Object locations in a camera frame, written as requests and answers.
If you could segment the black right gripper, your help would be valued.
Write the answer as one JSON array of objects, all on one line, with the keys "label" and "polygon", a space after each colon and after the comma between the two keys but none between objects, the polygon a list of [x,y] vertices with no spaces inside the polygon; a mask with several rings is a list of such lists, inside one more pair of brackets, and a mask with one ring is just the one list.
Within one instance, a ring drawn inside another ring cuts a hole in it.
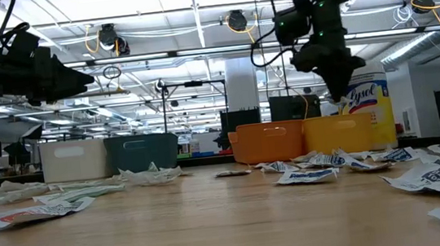
[{"label": "black right gripper", "polygon": [[[365,66],[364,59],[351,55],[345,44],[347,30],[342,25],[341,4],[346,1],[316,0],[311,5],[309,20],[313,34],[290,60],[298,71],[315,70],[333,101],[347,94],[353,71]],[[337,71],[338,89],[333,69]]]}]

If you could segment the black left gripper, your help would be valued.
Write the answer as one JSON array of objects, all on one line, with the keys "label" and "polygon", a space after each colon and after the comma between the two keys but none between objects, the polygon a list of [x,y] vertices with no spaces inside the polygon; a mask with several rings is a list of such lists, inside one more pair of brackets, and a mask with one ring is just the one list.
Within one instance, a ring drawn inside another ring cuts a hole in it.
[{"label": "black left gripper", "polygon": [[[12,48],[0,54],[0,94],[27,97],[32,103],[56,102],[87,91],[95,79],[68,68],[47,47]],[[55,90],[55,86],[74,87]]]}]

